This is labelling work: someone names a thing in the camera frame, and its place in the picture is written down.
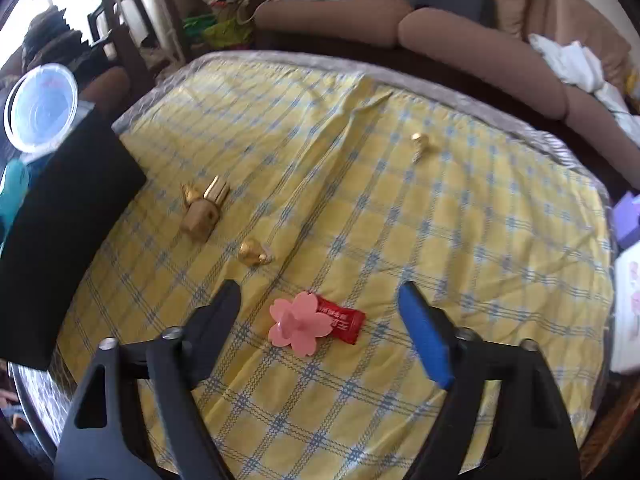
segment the purple box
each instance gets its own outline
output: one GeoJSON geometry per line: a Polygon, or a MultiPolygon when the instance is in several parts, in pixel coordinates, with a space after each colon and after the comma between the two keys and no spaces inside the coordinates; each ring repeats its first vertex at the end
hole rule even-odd
{"type": "Polygon", "coordinates": [[[625,250],[640,240],[640,222],[638,206],[634,196],[627,191],[613,208],[613,223],[620,250],[625,250]]]}

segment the plaid tablecloth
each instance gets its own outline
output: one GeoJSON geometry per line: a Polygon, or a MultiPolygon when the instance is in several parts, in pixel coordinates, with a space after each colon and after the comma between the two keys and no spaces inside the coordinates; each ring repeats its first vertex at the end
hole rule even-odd
{"type": "MultiPolygon", "coordinates": [[[[533,338],[578,442],[591,423],[612,301],[610,245],[593,181],[475,118],[362,74],[212,59],[122,135],[148,183],[87,271],[58,344],[78,380],[105,336],[145,340],[183,323],[220,283],[242,288],[238,321],[195,391],[236,478],[396,480],[444,392],[398,315],[414,280],[460,326],[496,342],[533,338]],[[412,163],[410,136],[433,151],[412,163]],[[180,183],[232,187],[209,241],[178,232],[180,183]],[[251,235],[275,256],[237,259],[251,235]],[[309,358],[266,339],[268,306],[311,290],[362,310],[356,345],[309,358]]],[[[466,466],[488,438],[489,383],[466,466]]],[[[159,463],[170,450],[142,383],[159,463]]]]}

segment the blue gripper pad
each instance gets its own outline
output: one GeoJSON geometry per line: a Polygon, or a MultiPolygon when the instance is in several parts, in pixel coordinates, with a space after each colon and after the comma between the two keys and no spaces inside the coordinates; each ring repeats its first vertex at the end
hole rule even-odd
{"type": "Polygon", "coordinates": [[[413,282],[400,286],[398,310],[427,375],[448,390],[454,380],[450,358],[453,324],[443,311],[429,306],[413,282]]]}

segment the sofa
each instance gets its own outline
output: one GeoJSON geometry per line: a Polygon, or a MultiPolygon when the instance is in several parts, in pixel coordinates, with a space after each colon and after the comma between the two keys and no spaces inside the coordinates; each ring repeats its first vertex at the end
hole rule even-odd
{"type": "MultiPolygon", "coordinates": [[[[254,4],[259,48],[374,62],[444,84],[555,133],[610,192],[620,175],[627,189],[640,189],[640,149],[599,101],[563,84],[527,42],[531,33],[581,41],[622,90],[630,46],[585,0],[495,0],[496,28],[433,7],[414,10],[408,0],[254,4]],[[595,171],[590,161],[601,158],[619,175],[595,171]]],[[[615,184],[613,195],[625,187],[615,184]]]]}

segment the teal object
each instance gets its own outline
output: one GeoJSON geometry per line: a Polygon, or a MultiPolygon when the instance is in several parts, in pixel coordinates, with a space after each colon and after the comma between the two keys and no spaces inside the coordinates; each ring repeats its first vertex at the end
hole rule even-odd
{"type": "Polygon", "coordinates": [[[10,160],[4,168],[0,182],[0,219],[2,219],[2,242],[14,224],[18,209],[29,189],[29,170],[17,158],[10,160]]]}

